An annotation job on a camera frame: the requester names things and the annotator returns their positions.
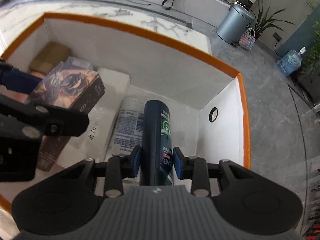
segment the brown product box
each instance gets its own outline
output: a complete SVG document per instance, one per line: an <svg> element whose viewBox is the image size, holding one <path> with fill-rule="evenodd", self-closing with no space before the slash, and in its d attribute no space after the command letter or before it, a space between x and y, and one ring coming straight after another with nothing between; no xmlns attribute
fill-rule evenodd
<svg viewBox="0 0 320 240"><path fill-rule="evenodd" d="M103 95L104 85L97 72L61 62L30 93L27 100L88 114ZM50 171L70 138L44 136L37 168Z"/></svg>
<svg viewBox="0 0 320 240"><path fill-rule="evenodd" d="M51 41L33 59L29 69L47 75L56 65L65 61L70 52L67 46Z"/></svg>

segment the marble table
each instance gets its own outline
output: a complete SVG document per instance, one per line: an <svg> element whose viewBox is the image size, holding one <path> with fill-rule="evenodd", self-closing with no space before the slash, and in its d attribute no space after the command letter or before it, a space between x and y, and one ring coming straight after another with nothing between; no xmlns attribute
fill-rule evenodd
<svg viewBox="0 0 320 240"><path fill-rule="evenodd" d="M0 54L44 12L74 13L116 20L157 32L211 54L209 38L188 27L121 6L79 1L33 2L0 10Z"/></svg>

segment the dark blue bottle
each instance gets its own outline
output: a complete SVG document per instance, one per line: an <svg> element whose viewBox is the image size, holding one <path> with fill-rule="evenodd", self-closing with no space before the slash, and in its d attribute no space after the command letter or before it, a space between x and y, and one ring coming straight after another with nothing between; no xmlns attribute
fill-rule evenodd
<svg viewBox="0 0 320 240"><path fill-rule="evenodd" d="M170 112L159 100L144 107L140 185L173 185Z"/></svg>

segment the pink woven bag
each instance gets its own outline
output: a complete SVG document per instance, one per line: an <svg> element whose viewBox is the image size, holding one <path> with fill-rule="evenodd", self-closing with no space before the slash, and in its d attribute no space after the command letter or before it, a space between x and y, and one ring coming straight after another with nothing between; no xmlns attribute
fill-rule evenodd
<svg viewBox="0 0 320 240"><path fill-rule="evenodd" d="M252 49L255 42L255 31L252 28L248 28L239 40L239 45L244 49Z"/></svg>

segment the trash can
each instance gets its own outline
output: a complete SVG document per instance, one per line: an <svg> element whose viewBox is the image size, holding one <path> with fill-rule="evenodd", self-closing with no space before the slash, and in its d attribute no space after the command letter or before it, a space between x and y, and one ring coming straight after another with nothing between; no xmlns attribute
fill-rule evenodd
<svg viewBox="0 0 320 240"><path fill-rule="evenodd" d="M253 21L254 15L239 4L235 4L219 26L217 34L229 44L237 42Z"/></svg>

